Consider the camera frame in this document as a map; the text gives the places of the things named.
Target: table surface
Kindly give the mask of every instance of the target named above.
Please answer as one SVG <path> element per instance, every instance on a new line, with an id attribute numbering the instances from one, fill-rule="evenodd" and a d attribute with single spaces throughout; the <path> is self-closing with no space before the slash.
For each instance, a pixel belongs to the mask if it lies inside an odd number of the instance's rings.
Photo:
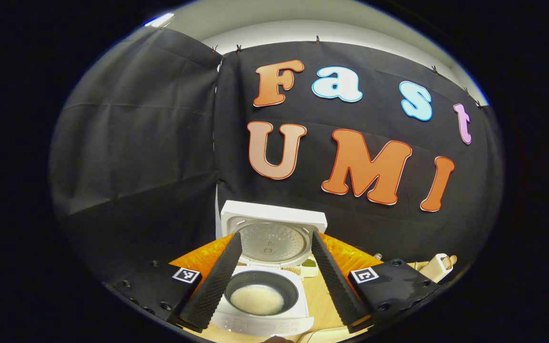
<path id="1" fill-rule="evenodd" d="M 336 308 L 334 308 L 334 303 L 329 296 L 329 291 L 325 286 L 325 281 L 323 280 L 321 272 L 319 271 L 317 276 L 312 278 L 305 277 L 302 283 L 305 288 L 306 300 L 309 305 L 309 314 L 315 318 L 315 323 L 306 333 L 285 338 L 290 341 L 298 342 L 300 337 L 307 333 L 328 328 L 344 327 L 340 317 L 338 317 Z M 213 323 L 210 323 L 209 327 L 203 330 L 202 333 L 193 332 L 191 330 L 188 330 L 188 332 L 217 343 L 262 343 L 268 339 L 268 337 L 249 336 L 246 334 L 228 332 L 227 330 L 215 326 Z"/>

